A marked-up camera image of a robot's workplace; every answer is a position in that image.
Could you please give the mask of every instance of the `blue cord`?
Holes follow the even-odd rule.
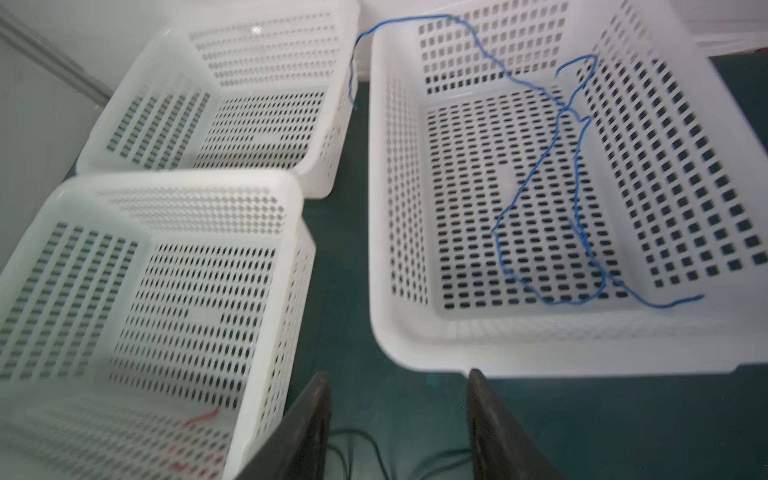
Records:
[[[485,47],[483,47],[482,42],[480,42],[480,38],[478,37],[478,33],[475,30],[475,28],[466,20],[462,20],[459,17],[456,17],[454,15],[419,15],[419,16],[413,16],[413,17],[402,17],[402,18],[391,18],[389,20],[385,20],[384,22],[379,22],[376,25],[374,25],[372,28],[370,28],[367,31],[364,31],[360,35],[358,35],[357,40],[355,40],[355,46],[353,48],[353,54],[352,57],[349,60],[349,102],[352,103],[353,108],[357,109],[357,106],[355,105],[355,100],[352,96],[352,82],[354,80],[354,67],[353,67],[353,61],[355,58],[355,49],[357,49],[357,45],[360,43],[360,40],[367,36],[371,35],[374,31],[376,31],[378,28],[381,28],[383,25],[387,25],[389,23],[401,23],[401,22],[411,22],[411,21],[425,21],[425,20],[451,20],[453,22],[456,22],[460,25],[465,26],[471,33],[472,37],[475,39],[475,44],[477,45],[480,52],[485,56],[488,60],[492,61],[494,64],[496,64],[504,73],[504,76],[511,81],[513,81],[516,84],[523,85],[526,88],[530,88],[531,90],[538,91],[542,95],[544,95],[548,100],[555,103],[557,106],[561,108],[561,110],[558,112],[557,116],[554,119],[554,137],[552,138],[552,143],[549,145],[549,148],[544,152],[544,154],[539,158],[538,162],[536,162],[536,165],[531,169],[531,172],[528,174],[528,176],[525,178],[525,181],[518,189],[517,194],[515,195],[515,198],[512,200],[512,202],[509,204],[508,207],[502,211],[502,213],[498,216],[498,219],[496,220],[496,225],[494,225],[493,229],[491,230],[491,233],[494,237],[494,242],[496,246],[496,255],[498,258],[498,265],[502,269],[502,272],[505,275],[510,276],[515,282],[520,283],[523,286],[523,291],[526,292],[532,292],[541,302],[547,304],[547,305],[584,305],[585,303],[589,303],[592,300],[598,298],[605,290],[606,283],[608,280],[610,280],[615,286],[619,286],[620,288],[623,288],[627,291],[630,295],[632,295],[636,300],[643,303],[645,306],[649,306],[651,308],[657,308],[657,309],[666,309],[671,308],[676,305],[680,305],[681,303],[689,303],[689,302],[695,302],[697,300],[701,300],[704,298],[704,295],[696,295],[696,296],[689,296],[686,298],[682,298],[679,300],[675,300],[671,303],[651,303],[646,301],[640,294],[632,290],[629,286],[627,286],[626,283],[624,283],[622,280],[619,280],[616,278],[612,273],[607,271],[605,267],[603,267],[602,263],[597,259],[597,257],[594,254],[594,251],[592,250],[592,246],[589,243],[589,236],[584,230],[584,225],[581,223],[581,216],[579,215],[579,205],[578,205],[578,194],[579,194],[579,187],[580,187],[580,173],[579,173],[579,166],[578,166],[578,156],[581,152],[581,142],[584,140],[584,134],[587,131],[587,128],[592,123],[592,117],[582,117],[576,112],[575,109],[573,109],[571,106],[573,105],[574,99],[576,98],[576,95],[579,91],[584,89],[587,86],[587,83],[592,79],[594,75],[594,71],[598,66],[598,57],[597,55],[582,55],[581,57],[574,58],[571,61],[568,61],[561,65],[557,71],[555,72],[554,76],[557,77],[560,74],[560,71],[563,68],[566,68],[567,66],[570,66],[576,62],[579,61],[587,61],[592,60],[592,68],[589,71],[589,74],[584,79],[584,81],[581,82],[581,84],[573,91],[571,94],[570,99],[568,100],[568,103],[565,104],[560,98],[553,97],[545,88],[539,87],[537,85],[534,85],[532,83],[529,83],[527,81],[520,80],[518,78],[515,78],[512,76],[512,74],[507,70],[507,68],[502,64],[496,57],[488,53],[488,51],[485,50]],[[566,112],[572,114],[576,121],[580,124],[584,124],[584,126],[581,128],[581,133],[579,134],[578,142],[576,143],[576,149],[574,151],[574,181],[575,181],[575,188],[574,188],[574,220],[569,220],[569,224],[571,225],[571,229],[578,235],[579,240],[581,241],[581,244],[584,246],[584,249],[587,252],[587,256],[590,258],[590,264],[597,268],[600,271],[600,288],[598,288],[598,291],[594,294],[590,295],[589,297],[582,299],[582,300],[559,300],[559,301],[551,301],[544,296],[542,296],[538,290],[534,286],[532,286],[530,283],[523,280],[517,273],[515,273],[514,270],[511,270],[506,267],[504,263],[504,258],[502,254],[502,246],[498,239],[498,229],[502,224],[502,220],[504,219],[504,216],[509,213],[513,208],[515,208],[515,205],[518,201],[518,198],[523,193],[523,190],[528,186],[528,182],[531,181],[533,176],[538,171],[538,168],[541,166],[542,163],[544,163],[545,158],[549,155],[549,153],[554,148],[555,144],[558,141],[558,138],[560,136],[560,118],[563,114]]]

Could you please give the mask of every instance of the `blue string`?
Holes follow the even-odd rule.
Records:
[[[568,99],[568,103],[565,104],[560,98],[553,97],[545,88],[539,87],[538,85],[534,85],[532,83],[529,83],[524,80],[520,80],[518,78],[515,78],[512,76],[512,74],[507,70],[507,68],[502,64],[496,57],[488,53],[488,51],[485,50],[485,47],[483,47],[482,42],[480,41],[480,38],[478,37],[478,32],[475,30],[475,28],[466,20],[462,20],[459,17],[456,17],[454,15],[419,15],[419,16],[413,16],[413,17],[402,17],[402,18],[391,18],[389,20],[385,20],[384,22],[379,22],[376,25],[374,25],[372,28],[370,28],[367,31],[364,31],[360,35],[358,35],[357,40],[355,40],[355,46],[353,48],[353,54],[352,58],[349,60],[349,102],[352,103],[353,108],[357,109],[357,106],[355,105],[355,100],[352,96],[352,82],[354,79],[354,67],[353,67],[353,61],[355,58],[355,49],[357,49],[357,45],[360,43],[360,40],[367,36],[371,35],[374,31],[376,31],[378,28],[381,28],[383,25],[387,25],[390,23],[400,23],[400,22],[411,22],[411,21],[425,21],[425,20],[451,20],[453,22],[456,22],[460,25],[463,25],[466,27],[471,33],[472,37],[475,39],[475,44],[477,45],[480,52],[485,56],[488,60],[492,61],[494,64],[496,64],[504,73],[504,76],[508,78],[509,80],[513,81],[516,84],[522,85],[526,88],[529,88],[533,91],[537,91],[544,95],[548,100],[555,103],[557,106],[560,107],[560,111],[558,112],[557,116],[554,118],[554,137],[552,138],[552,142],[549,145],[549,148],[544,152],[544,154],[539,158],[538,162],[536,162],[536,165],[531,169],[531,172],[528,174],[528,176],[525,178],[525,181],[523,184],[518,188],[518,192],[515,195],[515,198],[512,200],[512,202],[509,204],[508,207],[506,207],[502,213],[498,216],[498,219],[496,220],[496,224],[494,225],[493,229],[491,230],[491,234],[494,237],[495,247],[496,247],[496,255],[498,258],[498,265],[502,269],[502,272],[505,275],[510,276],[515,282],[520,283],[523,286],[523,291],[525,292],[531,292],[533,293],[541,302],[547,304],[547,305],[584,305],[585,303],[589,303],[592,300],[598,298],[601,294],[603,294],[606,283],[608,280],[610,280],[615,286],[619,286],[620,288],[623,288],[627,291],[630,295],[632,295],[636,300],[643,303],[645,306],[649,306],[651,308],[657,308],[657,309],[666,309],[671,308],[676,305],[680,305],[681,303],[689,303],[689,302],[695,302],[697,300],[701,300],[704,298],[704,295],[696,295],[696,296],[689,296],[686,298],[682,298],[679,300],[675,300],[670,303],[652,303],[645,300],[642,296],[640,296],[639,293],[632,290],[624,281],[619,280],[616,278],[611,272],[607,271],[605,267],[603,267],[602,263],[597,259],[597,257],[594,254],[594,251],[592,250],[592,245],[590,245],[589,242],[589,235],[584,229],[584,225],[581,222],[581,215],[579,214],[579,204],[578,204],[578,195],[579,195],[579,187],[580,187],[580,172],[579,172],[579,166],[578,166],[578,156],[581,153],[581,142],[584,140],[584,134],[587,131],[587,128],[589,128],[590,124],[592,123],[592,117],[582,117],[579,115],[578,112],[576,112],[575,109],[572,108],[574,99],[576,98],[576,95],[578,92],[580,92],[582,89],[584,89],[587,86],[587,83],[592,79],[594,75],[594,71],[598,66],[598,57],[597,55],[582,55],[581,57],[574,58],[571,61],[568,61],[561,65],[557,71],[555,72],[554,76],[557,77],[563,68],[566,68],[574,63],[577,63],[579,61],[588,61],[592,60],[592,66],[590,68],[589,74],[584,79],[584,81],[581,82],[581,84],[573,91],[571,94],[571,97]],[[575,181],[575,188],[574,188],[574,220],[569,220],[568,223],[571,225],[571,229],[578,235],[579,240],[581,241],[581,244],[584,246],[584,249],[587,252],[587,256],[590,259],[590,265],[594,268],[598,269],[600,271],[600,287],[598,288],[598,291],[593,293],[587,298],[584,298],[582,300],[559,300],[559,301],[552,301],[547,298],[545,298],[543,295],[541,295],[538,290],[534,286],[532,286],[530,283],[523,280],[517,273],[515,273],[514,270],[509,269],[506,267],[506,264],[504,262],[504,257],[502,253],[502,245],[499,240],[498,235],[498,229],[502,224],[502,220],[504,219],[504,216],[509,213],[512,209],[515,208],[515,205],[520,198],[520,196],[523,193],[523,190],[528,186],[528,183],[531,181],[533,176],[538,171],[538,168],[541,166],[542,163],[544,163],[545,158],[550,154],[552,149],[554,148],[555,144],[558,141],[558,138],[560,136],[560,118],[563,116],[563,114],[569,113],[574,116],[576,121],[580,124],[584,124],[584,126],[581,128],[581,133],[579,134],[578,142],[576,143],[576,149],[574,151],[574,181]]]

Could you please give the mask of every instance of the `plastic bin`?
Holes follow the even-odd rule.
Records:
[[[216,5],[156,36],[114,93],[79,174],[285,168],[333,188],[349,124],[355,0]]]
[[[558,109],[486,61],[461,25],[387,25],[372,47],[371,321],[410,369],[489,376],[726,372],[768,360],[768,161],[739,108],[661,0],[464,2],[512,74],[592,115],[581,215],[595,253],[646,300],[609,285],[549,306],[500,271],[498,215],[551,142]],[[505,262],[552,300],[597,291],[568,219],[574,146],[556,148],[500,229]]]
[[[302,205],[279,170],[61,185],[0,276],[3,478],[233,478],[283,415]]]

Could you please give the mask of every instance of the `blue thread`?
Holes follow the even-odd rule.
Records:
[[[389,23],[400,23],[400,22],[411,22],[411,21],[424,21],[424,20],[439,20],[439,19],[447,19],[451,20],[453,22],[456,22],[460,25],[465,26],[471,33],[472,37],[475,39],[475,45],[477,45],[480,52],[485,56],[488,60],[495,63],[504,73],[504,76],[506,78],[509,78],[511,81],[513,81],[516,84],[520,84],[525,86],[526,88],[530,88],[531,90],[538,91],[542,95],[544,95],[548,100],[555,103],[557,106],[561,108],[561,110],[558,112],[557,116],[554,119],[554,138],[552,139],[552,143],[549,145],[549,148],[544,152],[544,154],[541,156],[541,158],[536,162],[536,165],[531,169],[531,172],[528,174],[528,176],[525,178],[525,181],[518,189],[517,194],[515,195],[515,198],[512,200],[512,202],[509,204],[508,207],[506,207],[501,214],[499,214],[498,219],[496,220],[496,224],[494,225],[493,229],[491,230],[491,233],[494,237],[494,243],[496,247],[496,255],[497,255],[497,261],[499,267],[502,269],[502,272],[505,275],[510,276],[515,282],[520,283],[523,286],[523,291],[525,292],[531,292],[543,303],[547,305],[584,305],[585,303],[589,303],[592,300],[598,298],[605,290],[606,281],[610,280],[615,286],[619,286],[627,291],[630,295],[632,295],[636,300],[643,303],[645,306],[649,306],[651,308],[657,308],[657,309],[666,309],[671,308],[676,305],[680,305],[681,303],[689,303],[689,302],[695,302],[697,300],[701,300],[704,298],[704,295],[696,295],[696,296],[689,296],[686,298],[682,298],[679,300],[675,300],[670,303],[651,303],[646,301],[640,294],[632,290],[626,283],[624,283],[622,280],[619,280],[616,278],[613,274],[608,272],[605,267],[603,267],[602,263],[597,259],[597,257],[594,255],[594,251],[592,250],[592,246],[589,244],[589,236],[584,231],[584,225],[581,223],[581,216],[579,215],[579,205],[578,205],[578,194],[579,194],[579,188],[581,185],[580,182],[580,173],[579,173],[579,166],[578,166],[578,155],[581,152],[581,142],[584,140],[584,134],[587,131],[587,128],[592,123],[592,117],[582,117],[579,115],[578,112],[576,112],[575,109],[573,109],[571,106],[573,105],[574,99],[576,98],[576,95],[579,91],[584,89],[584,87],[587,86],[587,83],[592,79],[592,76],[594,75],[594,71],[598,66],[598,57],[597,55],[582,55],[581,57],[574,58],[573,60],[570,60],[560,67],[558,67],[557,71],[555,72],[554,76],[557,77],[563,68],[566,68],[576,62],[579,61],[587,61],[589,59],[592,60],[592,67],[589,71],[589,74],[584,79],[584,81],[581,82],[581,84],[576,87],[576,89],[571,94],[570,99],[568,100],[567,104],[564,104],[563,101],[560,98],[553,97],[545,88],[539,87],[537,85],[534,85],[532,83],[529,83],[527,81],[520,80],[518,78],[515,78],[512,76],[512,74],[507,70],[507,68],[502,64],[496,57],[489,54],[485,47],[483,47],[482,43],[480,42],[480,39],[478,38],[478,33],[475,30],[475,28],[467,21],[461,20],[459,17],[456,17],[454,15],[420,15],[420,16],[413,16],[413,17],[402,17],[402,18],[391,18],[389,20],[385,20],[384,22],[379,22],[376,25],[374,25],[369,30],[361,33],[358,35],[357,40],[355,40],[355,46],[353,47],[353,53],[352,57],[349,60],[349,102],[352,103],[353,108],[356,110],[357,105],[355,105],[355,100],[352,96],[352,82],[354,79],[354,66],[353,61],[355,58],[355,49],[357,49],[357,45],[359,44],[360,40],[367,36],[371,35],[374,31],[376,31],[378,28],[382,27],[383,25],[387,25]],[[590,258],[590,265],[597,268],[600,271],[601,275],[601,281],[600,281],[600,288],[598,288],[598,291],[594,294],[590,295],[589,297],[582,299],[582,300],[559,300],[559,301],[551,301],[547,300],[542,296],[538,290],[534,286],[532,286],[530,283],[523,280],[517,273],[515,273],[514,270],[510,270],[506,267],[504,263],[504,257],[502,254],[502,246],[498,239],[498,228],[501,226],[502,220],[504,219],[504,216],[509,213],[513,208],[515,208],[515,205],[518,201],[518,198],[522,195],[523,190],[528,186],[528,182],[531,181],[533,176],[538,171],[538,168],[541,166],[541,164],[544,162],[545,158],[550,154],[552,149],[554,148],[555,144],[558,141],[558,138],[560,136],[560,118],[563,114],[566,112],[571,113],[575,118],[576,121],[580,124],[584,124],[584,126],[581,129],[581,133],[579,134],[578,142],[576,143],[576,148],[574,150],[574,181],[575,181],[575,188],[574,188],[574,219],[576,220],[575,223],[573,220],[569,220],[568,223],[571,225],[571,229],[578,235],[579,240],[581,241],[582,246],[587,252],[588,257]]]

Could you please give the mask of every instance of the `white wall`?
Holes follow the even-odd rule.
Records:
[[[101,109],[0,40],[0,270]]]
[[[179,14],[229,0],[0,0],[13,15],[116,88],[153,33]],[[768,46],[767,0],[671,0],[711,55]],[[428,12],[455,0],[361,0],[361,28],[386,18]],[[367,74],[369,41],[359,70]]]

